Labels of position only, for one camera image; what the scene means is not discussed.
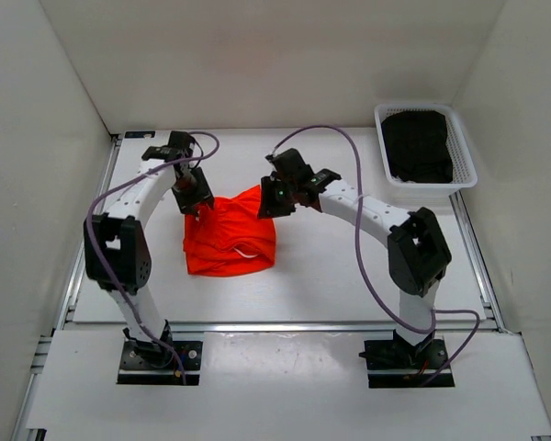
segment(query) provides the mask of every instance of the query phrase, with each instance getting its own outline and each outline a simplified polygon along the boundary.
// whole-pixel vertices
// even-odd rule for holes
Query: plastic laundry basket
[[[436,110],[445,116],[445,122],[447,123],[447,150],[453,161],[453,182],[449,184],[419,184],[402,182],[392,176],[389,170],[384,134],[382,133],[382,122],[390,115],[405,110]],[[380,104],[376,107],[376,127],[386,178],[391,184],[391,193],[396,200],[417,203],[424,200],[446,198],[457,190],[473,187],[478,182],[476,169],[471,162],[471,156],[467,149],[463,131],[459,125],[459,119],[449,106],[439,104]]]

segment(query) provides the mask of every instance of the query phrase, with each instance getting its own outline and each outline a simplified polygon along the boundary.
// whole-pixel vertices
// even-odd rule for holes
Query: red cloth
[[[276,228],[271,219],[257,219],[260,202],[261,188],[257,186],[233,199],[215,198],[214,209],[200,207],[198,218],[186,216],[187,272],[228,277],[273,266]]]

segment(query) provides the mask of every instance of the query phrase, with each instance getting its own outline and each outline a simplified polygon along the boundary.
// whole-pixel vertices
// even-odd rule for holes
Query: black cloth
[[[453,182],[444,115],[400,112],[384,119],[381,129],[392,176],[426,184]]]

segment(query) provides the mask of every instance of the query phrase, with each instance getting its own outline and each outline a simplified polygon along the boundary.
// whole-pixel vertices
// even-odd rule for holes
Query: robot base
[[[448,355],[441,339],[433,339],[415,357],[405,358],[397,350],[396,340],[367,340],[365,352],[359,355],[367,363],[369,389],[418,388],[436,369],[447,361]],[[455,386],[450,368],[442,371],[427,388]]]
[[[186,385],[197,386],[200,382],[199,371],[202,363],[202,342],[177,341],[173,342],[177,354],[180,356],[186,371]],[[117,384],[155,384],[166,386],[184,386],[179,370],[174,360],[168,360],[164,365],[154,366],[134,351],[134,344],[125,341],[118,365]]]

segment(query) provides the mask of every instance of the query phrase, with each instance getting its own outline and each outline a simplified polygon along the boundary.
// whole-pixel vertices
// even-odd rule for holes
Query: white wall
[[[35,0],[0,0],[0,440],[51,332],[109,138]]]
[[[503,0],[41,0],[112,132],[371,126],[450,103]]]
[[[479,178],[465,201],[551,418],[551,0],[509,0],[455,106]]]

